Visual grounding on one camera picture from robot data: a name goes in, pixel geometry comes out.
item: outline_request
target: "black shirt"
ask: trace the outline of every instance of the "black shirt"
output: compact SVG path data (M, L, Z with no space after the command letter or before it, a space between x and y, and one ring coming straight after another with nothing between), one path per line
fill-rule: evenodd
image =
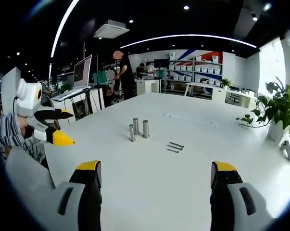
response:
M129 57L126 55L123 55L122 58L120 59L120 70L123 68L123 66L126 66L126 71L120 76L121 82L122 83L134 82L131 63Z
M145 68L138 66L136 68L136 77L137 78L143 78L143 74L142 73L145 73Z

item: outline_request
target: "metal cylinder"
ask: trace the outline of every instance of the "metal cylinder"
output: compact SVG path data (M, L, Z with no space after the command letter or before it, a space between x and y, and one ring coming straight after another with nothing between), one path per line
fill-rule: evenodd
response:
M134 118L133 119L133 128L134 128L134 135L139 135L139 119Z
M143 137L148 138L149 135L149 125L148 125L148 120L143 120Z
M130 124L130 135L131 135L131 142L135 141L135 135L133 130L133 124Z

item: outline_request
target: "air conditioner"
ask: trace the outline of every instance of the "air conditioner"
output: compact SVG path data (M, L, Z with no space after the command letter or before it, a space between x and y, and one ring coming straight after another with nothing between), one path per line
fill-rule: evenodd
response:
M123 26L117 26L105 23L103 24L95 33L93 37L95 38L105 38L105 39L114 39L126 32L130 31L129 29Z

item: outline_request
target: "striped shirt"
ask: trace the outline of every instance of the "striped shirt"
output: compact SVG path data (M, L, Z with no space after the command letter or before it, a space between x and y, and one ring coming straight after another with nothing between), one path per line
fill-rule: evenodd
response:
M34 138L24 139L18 123L17 114L0 115L0 152L4 162L7 154L5 147L22 147L27 153L39 163L44 159L45 153L35 144Z
M48 85L46 85L44 82L42 82L41 85L42 85L41 103L46 103L49 101L48 96L45 93L45 91L48 90Z

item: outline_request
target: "metal rod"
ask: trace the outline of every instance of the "metal rod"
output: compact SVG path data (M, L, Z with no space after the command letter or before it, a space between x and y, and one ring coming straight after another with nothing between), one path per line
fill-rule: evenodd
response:
M180 148L184 148L184 146L182 146L182 145L180 145L180 144L177 144L177 143L173 143L173 142L169 142L170 144L173 144L173 145L175 145L175 146L178 146L178 147L180 147Z
M133 131L133 124L130 124L130 135L131 135L131 142L135 141L135 135Z
M175 146L172 146L172 145L168 145L168 147L175 148L175 149L178 149L178 150L180 150L180 151L183 150L183 148L178 148L178 147L175 147Z
M148 138L149 136L148 120L143 120L143 137Z
M172 151L174 153L179 153L179 151L171 150L171 149L168 149L168 148L167 148L167 150Z
M138 118L133 119L133 128L134 128L134 135L138 136L139 135L139 119Z

